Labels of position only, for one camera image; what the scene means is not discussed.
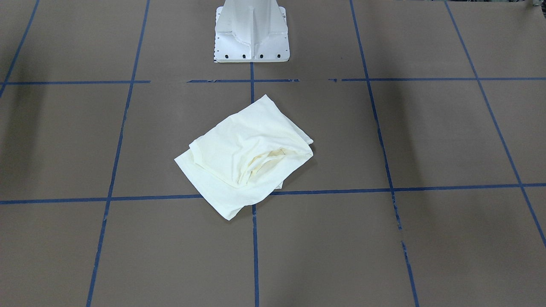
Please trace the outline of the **cream long-sleeve cat shirt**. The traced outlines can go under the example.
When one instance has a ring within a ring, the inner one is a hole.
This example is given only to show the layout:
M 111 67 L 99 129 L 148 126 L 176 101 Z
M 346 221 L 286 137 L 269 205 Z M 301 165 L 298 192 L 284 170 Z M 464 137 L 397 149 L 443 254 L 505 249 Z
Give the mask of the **cream long-sleeve cat shirt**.
M 306 132 L 264 95 L 193 140 L 175 159 L 226 220 L 264 200 L 314 154 Z

